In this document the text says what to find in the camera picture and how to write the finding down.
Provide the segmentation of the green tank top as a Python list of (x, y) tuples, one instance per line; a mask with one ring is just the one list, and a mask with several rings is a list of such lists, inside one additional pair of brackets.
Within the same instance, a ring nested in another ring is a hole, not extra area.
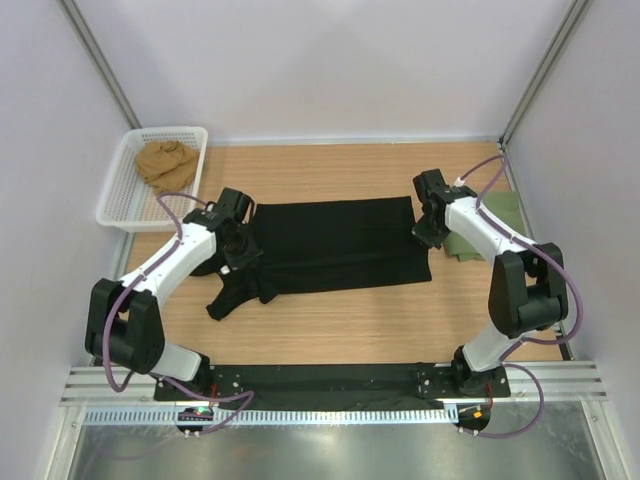
[(475, 197), (457, 199), (446, 206), (444, 220), (452, 233), (460, 235), (489, 264), (507, 251), (525, 250), (513, 241), (513, 237), (526, 239), (515, 192), (489, 193), (480, 208)]

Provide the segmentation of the black tank top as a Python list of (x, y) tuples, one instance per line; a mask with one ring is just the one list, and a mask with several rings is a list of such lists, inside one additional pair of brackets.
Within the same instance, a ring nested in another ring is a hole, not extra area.
[(414, 224), (408, 196), (260, 204), (249, 227), (263, 253), (222, 276), (207, 312), (222, 320), (252, 299), (429, 282), (428, 250)]

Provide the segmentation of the white plastic basket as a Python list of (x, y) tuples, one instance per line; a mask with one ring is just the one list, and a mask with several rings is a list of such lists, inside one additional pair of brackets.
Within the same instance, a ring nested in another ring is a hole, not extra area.
[(165, 199), (166, 205), (178, 217), (191, 211), (198, 194), (208, 132), (197, 126), (151, 127), (134, 129), (121, 139), (113, 156), (106, 186), (95, 213), (96, 221), (128, 233), (166, 232), (174, 229), (169, 215), (156, 201), (153, 188), (136, 171), (135, 157), (152, 141), (178, 141), (198, 152), (194, 180), (181, 190), (179, 196)]

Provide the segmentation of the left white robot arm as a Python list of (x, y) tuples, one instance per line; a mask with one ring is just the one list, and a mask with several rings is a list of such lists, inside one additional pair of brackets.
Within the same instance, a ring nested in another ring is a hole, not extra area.
[(256, 204), (247, 194), (223, 189), (215, 201), (200, 201), (184, 218), (169, 216), (175, 235), (137, 269), (118, 280), (103, 278), (92, 288), (85, 349), (101, 359), (106, 379), (117, 393), (127, 383), (113, 369), (151, 375), (189, 399), (204, 398), (212, 387), (209, 359), (169, 342), (161, 310), (177, 287), (198, 267), (218, 259), (220, 271), (242, 270), (261, 255), (251, 233)]

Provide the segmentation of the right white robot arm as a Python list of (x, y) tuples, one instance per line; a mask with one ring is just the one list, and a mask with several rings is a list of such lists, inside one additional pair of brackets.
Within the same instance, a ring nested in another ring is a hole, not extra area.
[(501, 361), (530, 335), (568, 315), (563, 255), (553, 243), (536, 244), (521, 237), (493, 213), (460, 180), (448, 185), (441, 171), (427, 170), (413, 179), (422, 217), (413, 235), (439, 248), (456, 233), (492, 267), (487, 326), (458, 347), (450, 381), (462, 396), (480, 396), (499, 379)]

